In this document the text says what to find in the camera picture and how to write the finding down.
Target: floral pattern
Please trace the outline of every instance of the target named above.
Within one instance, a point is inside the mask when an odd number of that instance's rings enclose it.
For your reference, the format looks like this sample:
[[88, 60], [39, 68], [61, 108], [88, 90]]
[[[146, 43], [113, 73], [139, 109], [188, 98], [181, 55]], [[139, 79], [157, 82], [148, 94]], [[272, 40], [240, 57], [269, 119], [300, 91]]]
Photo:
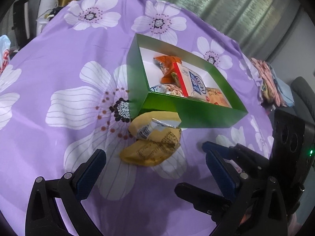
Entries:
[[70, 7], [64, 16], [65, 21], [73, 25], [75, 30], [84, 30], [88, 27], [115, 27], [121, 14], [118, 12], [107, 12], [115, 7], [118, 0], [83, 0], [81, 6], [72, 1], [68, 4]]
[[197, 47], [201, 53], [193, 52], [193, 54], [213, 64], [227, 79], [227, 74], [224, 70], [230, 69], [233, 63], [229, 55], [223, 55], [225, 50], [215, 40], [212, 40], [209, 45], [207, 39], [202, 36], [197, 39]]
[[[235, 146], [236, 144], [241, 144], [243, 146], [246, 146], [243, 127], [240, 127], [239, 129], [232, 127], [231, 137], [232, 137], [232, 142], [226, 136], [218, 135], [215, 139], [215, 142], [219, 145], [226, 146], [226, 147]], [[255, 151], [252, 144], [249, 144], [248, 148]], [[227, 162], [231, 163], [235, 167], [235, 169], [238, 171], [238, 173], [242, 172], [242, 169], [233, 160], [227, 160]]]
[[187, 20], [184, 17], [174, 17], [180, 11], [181, 9], [174, 4], [166, 5], [164, 1], [157, 1], [153, 5], [151, 1], [147, 1], [145, 15], [137, 17], [131, 29], [137, 33], [176, 45], [177, 34], [175, 31], [184, 31], [187, 27]]
[[[21, 69], [13, 70], [13, 65], [8, 65], [0, 75], [0, 93], [17, 81], [21, 72]], [[0, 96], [0, 130], [12, 118], [11, 108], [19, 98], [20, 95], [18, 93], [7, 93]]]
[[[258, 124], [256, 122], [256, 119], [253, 115], [251, 115], [250, 124], [255, 129], [255, 138], [259, 147], [259, 150], [264, 154], [266, 158], [269, 158], [270, 156], [270, 149], [267, 145], [267, 142], [264, 138], [264, 135], [261, 132], [261, 129], [258, 127]], [[269, 145], [272, 147], [273, 144], [273, 137], [269, 136], [268, 138]]]
[[247, 70], [246, 70], [246, 67], [243, 65], [243, 63], [245, 63], [245, 61], [239, 61], [239, 67], [240, 69], [242, 69], [246, 74], [247, 74]]
[[[129, 133], [129, 100], [127, 66], [114, 71], [114, 77], [95, 61], [88, 62], [80, 72], [80, 79], [93, 87], [82, 86], [56, 91], [46, 123], [51, 127], [80, 130], [95, 125], [93, 132], [70, 144], [64, 155], [65, 171], [74, 172], [92, 153], [101, 148], [106, 152], [107, 163], [96, 184], [101, 195], [118, 200], [132, 189], [137, 167], [121, 161], [119, 153], [135, 142]], [[158, 175], [178, 179], [186, 171], [182, 147], [160, 165], [152, 167]]]

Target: open box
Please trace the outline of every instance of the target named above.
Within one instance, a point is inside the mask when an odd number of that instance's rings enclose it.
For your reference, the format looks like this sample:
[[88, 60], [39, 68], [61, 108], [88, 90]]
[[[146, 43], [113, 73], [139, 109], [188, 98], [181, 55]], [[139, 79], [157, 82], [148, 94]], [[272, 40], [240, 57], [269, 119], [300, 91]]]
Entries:
[[[150, 87], [160, 84], [162, 71], [153, 57], [169, 55], [181, 58], [183, 65], [198, 73], [205, 86], [218, 88], [231, 108], [192, 98], [182, 98], [151, 92]], [[177, 112], [182, 128], [228, 128], [247, 114], [247, 110], [214, 65], [171, 44], [141, 34], [135, 34], [127, 55], [127, 82], [130, 117], [150, 111]]]

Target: wrapped cookie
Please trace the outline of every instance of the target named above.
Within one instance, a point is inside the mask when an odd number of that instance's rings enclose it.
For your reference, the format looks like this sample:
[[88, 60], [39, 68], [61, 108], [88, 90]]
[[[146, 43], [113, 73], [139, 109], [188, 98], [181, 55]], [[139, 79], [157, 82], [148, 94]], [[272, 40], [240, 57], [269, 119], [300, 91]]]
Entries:
[[206, 87], [200, 75], [179, 63], [173, 63], [171, 74], [176, 84], [182, 89], [185, 97], [192, 97], [209, 102]]
[[206, 90], [208, 93], [208, 97], [210, 99], [209, 102], [211, 104], [215, 104], [215, 105], [219, 105], [219, 106], [225, 106], [225, 107], [231, 107], [219, 89], [206, 88]]
[[171, 73], [174, 71], [174, 62], [182, 63], [181, 59], [176, 56], [158, 56], [154, 58], [157, 65], [160, 66], [164, 76], [161, 79], [161, 83], [175, 83]]
[[128, 128], [138, 140], [121, 151], [121, 160], [142, 166], [159, 165], [180, 147], [180, 123], [176, 112], [153, 111], [139, 115]]
[[152, 88], [150, 91], [164, 93], [173, 96], [183, 97], [183, 91], [174, 84], [158, 84]]

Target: red stripe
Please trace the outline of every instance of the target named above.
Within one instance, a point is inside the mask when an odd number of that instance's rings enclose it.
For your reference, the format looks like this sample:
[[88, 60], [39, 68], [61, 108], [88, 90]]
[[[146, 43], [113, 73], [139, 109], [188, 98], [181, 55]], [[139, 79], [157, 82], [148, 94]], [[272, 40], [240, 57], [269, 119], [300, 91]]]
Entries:
[[187, 89], [186, 89], [186, 86], [185, 86], [182, 74], [181, 74], [181, 72], [179, 70], [179, 67], [178, 67], [177, 63], [173, 62], [173, 66], [174, 66], [174, 72], [177, 73], [177, 77], [178, 77], [179, 83], [181, 84], [180, 88], [183, 91], [183, 95], [184, 95], [184, 97], [188, 97], [188, 92], [187, 92]]

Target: blue gripper pad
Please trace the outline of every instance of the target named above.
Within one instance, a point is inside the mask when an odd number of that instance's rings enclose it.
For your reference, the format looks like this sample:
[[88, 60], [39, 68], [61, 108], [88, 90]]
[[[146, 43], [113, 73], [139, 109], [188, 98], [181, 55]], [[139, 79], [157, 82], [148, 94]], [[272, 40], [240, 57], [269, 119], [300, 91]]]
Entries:
[[105, 164], [106, 153], [101, 149], [97, 149], [85, 163], [87, 165], [86, 169], [82, 172], [76, 184], [76, 198], [78, 201], [86, 199], [89, 196]]
[[223, 196], [234, 202], [240, 186], [238, 173], [230, 163], [226, 163], [220, 156], [223, 154], [224, 157], [229, 158], [229, 148], [206, 142], [202, 149], [206, 153], [206, 164]]
[[218, 145], [213, 142], [209, 142], [209, 141], [204, 142], [202, 144], [202, 150], [204, 152], [207, 152], [208, 150], [216, 150], [223, 159], [226, 159], [226, 160], [234, 159], [234, 150], [232, 148]]

